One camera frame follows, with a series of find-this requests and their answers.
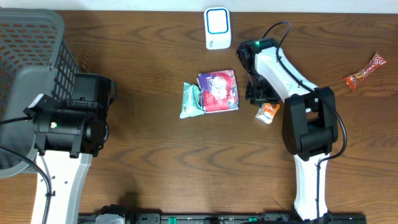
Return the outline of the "small orange snack packet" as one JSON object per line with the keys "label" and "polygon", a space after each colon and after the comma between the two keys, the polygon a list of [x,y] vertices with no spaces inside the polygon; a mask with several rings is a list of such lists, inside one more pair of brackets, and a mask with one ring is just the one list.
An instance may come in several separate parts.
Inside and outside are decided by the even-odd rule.
{"label": "small orange snack packet", "polygon": [[263,123],[271,124],[279,108],[280,104],[272,105],[270,103],[263,103],[255,117]]}

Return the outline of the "purple red noodle packet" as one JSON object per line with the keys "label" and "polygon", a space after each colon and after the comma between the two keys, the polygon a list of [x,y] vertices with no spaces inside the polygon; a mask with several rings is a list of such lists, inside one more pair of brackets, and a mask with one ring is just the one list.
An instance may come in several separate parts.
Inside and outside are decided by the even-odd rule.
{"label": "purple red noodle packet", "polygon": [[201,91],[201,107],[205,113],[239,109],[239,94],[234,70],[200,73],[197,82]]}

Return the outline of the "teal white snack packet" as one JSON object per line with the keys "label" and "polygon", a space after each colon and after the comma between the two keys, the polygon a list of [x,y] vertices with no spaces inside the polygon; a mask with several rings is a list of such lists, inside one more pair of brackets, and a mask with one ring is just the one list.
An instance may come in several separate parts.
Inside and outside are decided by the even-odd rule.
{"label": "teal white snack packet", "polygon": [[184,83],[180,119],[205,114],[201,107],[200,96],[201,91],[199,87],[193,84]]}

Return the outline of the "red orange snack bag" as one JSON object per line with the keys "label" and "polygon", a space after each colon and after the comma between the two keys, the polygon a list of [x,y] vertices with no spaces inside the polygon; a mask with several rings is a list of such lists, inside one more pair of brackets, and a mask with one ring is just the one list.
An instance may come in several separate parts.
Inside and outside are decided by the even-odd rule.
{"label": "red orange snack bag", "polygon": [[361,83],[367,76],[386,63],[387,61],[384,59],[384,57],[380,53],[376,52],[371,60],[362,69],[356,73],[344,77],[343,80],[352,90],[355,90],[359,83]]}

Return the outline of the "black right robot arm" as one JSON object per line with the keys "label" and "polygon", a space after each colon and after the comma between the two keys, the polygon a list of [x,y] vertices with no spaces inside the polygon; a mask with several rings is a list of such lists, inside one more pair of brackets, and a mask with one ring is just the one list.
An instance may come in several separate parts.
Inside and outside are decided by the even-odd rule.
{"label": "black right robot arm", "polygon": [[338,139],[335,96],[305,79],[277,46],[273,38],[240,43],[236,54],[249,75],[245,98],[256,106],[283,102],[282,139],[295,161],[295,215],[304,223],[329,223],[325,176]]}

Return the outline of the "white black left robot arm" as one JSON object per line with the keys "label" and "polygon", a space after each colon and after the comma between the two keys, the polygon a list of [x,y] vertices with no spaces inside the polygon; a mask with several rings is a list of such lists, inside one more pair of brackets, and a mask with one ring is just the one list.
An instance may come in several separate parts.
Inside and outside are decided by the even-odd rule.
{"label": "white black left robot arm", "polygon": [[109,137],[106,118],[116,82],[90,73],[75,76],[70,98],[39,94],[24,110],[34,124],[37,190],[32,223],[76,223],[86,175]]}

